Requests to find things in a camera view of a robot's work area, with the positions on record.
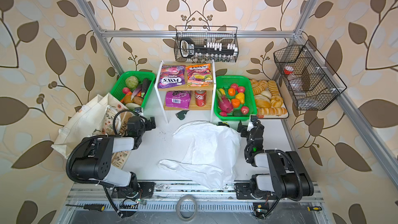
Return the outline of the cream canvas tote bag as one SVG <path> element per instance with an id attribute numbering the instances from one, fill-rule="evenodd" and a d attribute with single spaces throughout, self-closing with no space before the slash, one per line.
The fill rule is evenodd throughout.
<path id="1" fill-rule="evenodd" d="M 97 95 L 59 130 L 51 147 L 67 158 L 83 138 L 94 135 L 114 135 L 114 116 L 126 107 L 111 94 Z"/>

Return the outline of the purple grape candy bag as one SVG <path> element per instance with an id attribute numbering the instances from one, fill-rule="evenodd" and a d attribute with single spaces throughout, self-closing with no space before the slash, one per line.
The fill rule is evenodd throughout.
<path id="1" fill-rule="evenodd" d="M 188 110 L 191 102 L 190 91 L 168 91 L 165 97 L 166 107 Z"/>

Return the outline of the red cola can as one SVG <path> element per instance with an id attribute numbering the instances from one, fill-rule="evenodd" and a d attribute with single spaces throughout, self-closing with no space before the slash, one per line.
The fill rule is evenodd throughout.
<path id="1" fill-rule="evenodd" d="M 206 90 L 195 91 L 195 103 L 198 107 L 203 107 L 206 105 L 206 93 Z"/>

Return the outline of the orange fruit candy bag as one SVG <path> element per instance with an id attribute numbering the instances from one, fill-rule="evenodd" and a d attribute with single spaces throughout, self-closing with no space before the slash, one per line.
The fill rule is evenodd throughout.
<path id="1" fill-rule="evenodd" d="M 187 86 L 205 87 L 213 83 L 211 64 L 197 64 L 186 66 Z"/>

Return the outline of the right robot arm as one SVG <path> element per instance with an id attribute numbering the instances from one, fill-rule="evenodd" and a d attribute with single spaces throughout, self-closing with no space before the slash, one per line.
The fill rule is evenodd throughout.
<path id="1" fill-rule="evenodd" d="M 234 185 L 239 200 L 264 201 L 254 207 L 255 218 L 266 219 L 284 198 L 298 202 L 314 194 L 314 184 L 296 151 L 264 149 L 265 126 L 256 116 L 250 117 L 248 125 L 240 121 L 237 131 L 246 139 L 245 161 L 269 170 L 253 175 L 247 183 Z"/>

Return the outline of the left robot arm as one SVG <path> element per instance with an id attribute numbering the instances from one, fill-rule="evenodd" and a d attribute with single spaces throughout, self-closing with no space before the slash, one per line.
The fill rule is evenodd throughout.
<path id="1" fill-rule="evenodd" d="M 125 212 L 115 204 L 115 195 L 125 205 L 126 200 L 140 204 L 142 199 L 154 193 L 154 182 L 139 183 L 137 175 L 124 171 L 112 164 L 112 156 L 122 151 L 138 149 L 145 132 L 156 128 L 155 118 L 133 116 L 127 121 L 127 129 L 122 135 L 95 135 L 84 138 L 70 153 L 66 162 L 66 174 L 79 184 L 101 185 L 106 198 L 118 214 L 124 218 Z"/>

